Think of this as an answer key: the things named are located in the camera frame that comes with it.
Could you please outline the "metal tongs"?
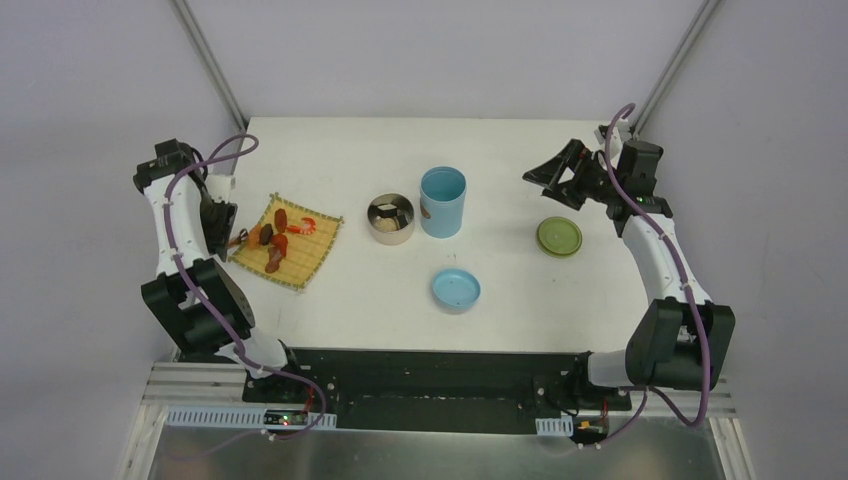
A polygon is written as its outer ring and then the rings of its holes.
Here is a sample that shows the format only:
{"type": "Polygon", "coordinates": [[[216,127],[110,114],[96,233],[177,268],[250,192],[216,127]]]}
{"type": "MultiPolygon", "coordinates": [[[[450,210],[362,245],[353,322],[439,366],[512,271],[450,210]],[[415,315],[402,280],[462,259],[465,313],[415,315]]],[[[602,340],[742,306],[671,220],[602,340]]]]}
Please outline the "metal tongs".
{"type": "Polygon", "coordinates": [[[237,235],[230,239],[227,244],[228,249],[241,247],[251,244],[251,235],[247,229],[241,229],[237,235]]]}

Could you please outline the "dark brown toy food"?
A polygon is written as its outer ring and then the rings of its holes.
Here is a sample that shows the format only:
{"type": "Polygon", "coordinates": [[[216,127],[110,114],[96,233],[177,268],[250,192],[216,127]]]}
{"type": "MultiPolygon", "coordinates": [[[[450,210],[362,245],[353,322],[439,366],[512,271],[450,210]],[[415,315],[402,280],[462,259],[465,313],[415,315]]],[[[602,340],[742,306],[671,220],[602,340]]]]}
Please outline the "dark brown toy food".
{"type": "Polygon", "coordinates": [[[261,246],[269,244],[271,237],[274,235],[273,227],[270,224],[256,225],[247,235],[247,247],[249,249],[258,249],[261,246]]]}

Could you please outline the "red toy meat slice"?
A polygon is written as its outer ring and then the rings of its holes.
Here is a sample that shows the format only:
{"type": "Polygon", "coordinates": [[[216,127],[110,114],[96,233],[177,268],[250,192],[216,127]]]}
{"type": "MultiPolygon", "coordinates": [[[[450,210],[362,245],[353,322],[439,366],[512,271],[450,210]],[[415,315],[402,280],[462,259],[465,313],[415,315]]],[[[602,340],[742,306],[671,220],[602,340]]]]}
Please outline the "red toy meat slice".
{"type": "Polygon", "coordinates": [[[274,226],[278,231],[285,231],[288,226],[288,215],[284,208],[278,208],[274,213],[274,226]]]}

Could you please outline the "sushi roll white black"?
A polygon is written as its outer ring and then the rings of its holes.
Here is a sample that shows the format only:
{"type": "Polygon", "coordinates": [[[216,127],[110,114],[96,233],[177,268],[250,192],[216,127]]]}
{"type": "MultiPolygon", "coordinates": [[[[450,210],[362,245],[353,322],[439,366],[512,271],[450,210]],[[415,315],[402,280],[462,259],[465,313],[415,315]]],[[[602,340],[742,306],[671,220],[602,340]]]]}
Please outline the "sushi roll white black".
{"type": "Polygon", "coordinates": [[[396,218],[398,215],[398,207],[394,204],[382,204],[374,207],[374,212],[377,218],[396,218]]]}

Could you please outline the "beige round rice ball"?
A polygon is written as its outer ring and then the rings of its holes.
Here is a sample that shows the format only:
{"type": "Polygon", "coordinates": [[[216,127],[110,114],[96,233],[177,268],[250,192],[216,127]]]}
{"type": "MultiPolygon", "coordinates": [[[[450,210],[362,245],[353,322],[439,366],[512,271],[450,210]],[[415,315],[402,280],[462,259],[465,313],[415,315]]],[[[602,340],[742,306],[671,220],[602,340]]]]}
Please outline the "beige round rice ball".
{"type": "Polygon", "coordinates": [[[381,218],[374,224],[374,228],[382,233],[391,233],[398,230],[398,225],[392,219],[381,218]]]}

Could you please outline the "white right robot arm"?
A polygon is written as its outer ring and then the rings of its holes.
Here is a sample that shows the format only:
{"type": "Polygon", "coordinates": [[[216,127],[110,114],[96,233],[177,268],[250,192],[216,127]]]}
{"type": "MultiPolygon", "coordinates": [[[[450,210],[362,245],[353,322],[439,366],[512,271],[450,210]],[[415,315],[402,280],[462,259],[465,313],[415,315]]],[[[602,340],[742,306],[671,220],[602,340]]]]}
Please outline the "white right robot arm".
{"type": "Polygon", "coordinates": [[[569,400],[583,410],[595,408],[614,387],[710,391],[729,349],[734,313],[697,282],[676,239],[671,208],[654,193],[662,155],[656,144],[628,140],[607,171],[601,152],[572,139],[522,176],[540,186],[543,196],[574,210],[588,199],[605,205],[649,302],[624,349],[588,354],[584,372],[569,380],[569,400]]]}

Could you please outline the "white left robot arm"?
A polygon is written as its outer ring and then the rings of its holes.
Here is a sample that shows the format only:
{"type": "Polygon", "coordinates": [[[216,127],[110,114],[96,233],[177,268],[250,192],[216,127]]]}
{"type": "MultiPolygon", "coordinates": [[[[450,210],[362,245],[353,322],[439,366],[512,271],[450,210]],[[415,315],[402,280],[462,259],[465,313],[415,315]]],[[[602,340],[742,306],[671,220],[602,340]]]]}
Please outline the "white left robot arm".
{"type": "Polygon", "coordinates": [[[161,142],[138,165],[135,188],[149,203],[158,242],[154,279],[141,296],[178,349],[243,366],[281,404],[297,402],[305,378],[281,340],[260,331],[241,288],[223,267],[238,207],[233,177],[211,175],[208,161],[177,139],[161,142]]]}

